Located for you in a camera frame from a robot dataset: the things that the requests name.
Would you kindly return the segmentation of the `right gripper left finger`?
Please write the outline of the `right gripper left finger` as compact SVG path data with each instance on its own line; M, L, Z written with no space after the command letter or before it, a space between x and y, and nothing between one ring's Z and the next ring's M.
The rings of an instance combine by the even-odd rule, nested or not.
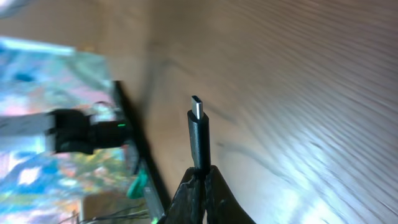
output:
M158 224L201 224L205 214L203 200L204 181L190 167Z

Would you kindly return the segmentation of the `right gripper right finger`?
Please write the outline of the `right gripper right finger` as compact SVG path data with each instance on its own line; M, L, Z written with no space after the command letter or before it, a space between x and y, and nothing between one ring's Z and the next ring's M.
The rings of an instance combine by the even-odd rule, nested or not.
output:
M255 224L234 197L217 166L205 178L205 209L208 224Z

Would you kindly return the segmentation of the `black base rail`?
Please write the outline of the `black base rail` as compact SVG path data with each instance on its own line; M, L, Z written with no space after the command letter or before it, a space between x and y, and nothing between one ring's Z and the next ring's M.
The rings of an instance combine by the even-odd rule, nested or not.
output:
M114 82L113 98L118 119L124 121L127 140L123 146L126 162L134 178L127 196L143 199L151 223L162 218L171 199L150 153L142 116L127 95L127 86L122 81Z

